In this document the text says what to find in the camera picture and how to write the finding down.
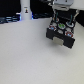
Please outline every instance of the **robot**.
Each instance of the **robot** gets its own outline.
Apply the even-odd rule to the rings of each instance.
[[[79,10],[69,9],[74,0],[40,0],[52,6],[54,14],[46,31],[46,37],[54,43],[72,48],[75,42],[74,27]],[[21,17],[23,20],[31,19],[30,0],[21,0]]]

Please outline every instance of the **white floor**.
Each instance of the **white floor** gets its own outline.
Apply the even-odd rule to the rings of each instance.
[[[84,27],[72,49],[46,38],[50,19],[0,25],[0,84],[84,84]]]

